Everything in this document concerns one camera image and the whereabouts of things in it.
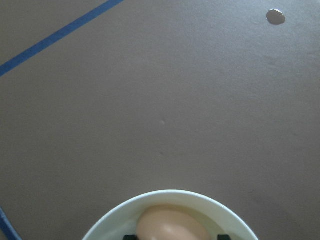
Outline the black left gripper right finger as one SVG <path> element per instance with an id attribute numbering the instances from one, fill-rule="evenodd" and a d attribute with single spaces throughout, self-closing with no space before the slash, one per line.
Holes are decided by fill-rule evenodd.
<path id="1" fill-rule="evenodd" d="M 230 236 L 228 234 L 218 234 L 217 240 L 230 240 Z"/>

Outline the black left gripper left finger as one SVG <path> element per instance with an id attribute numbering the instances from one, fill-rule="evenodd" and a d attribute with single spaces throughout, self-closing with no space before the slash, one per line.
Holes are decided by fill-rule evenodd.
<path id="1" fill-rule="evenodd" d="M 138 240 L 138 237 L 134 234 L 131 235 L 125 235 L 124 240 Z"/>

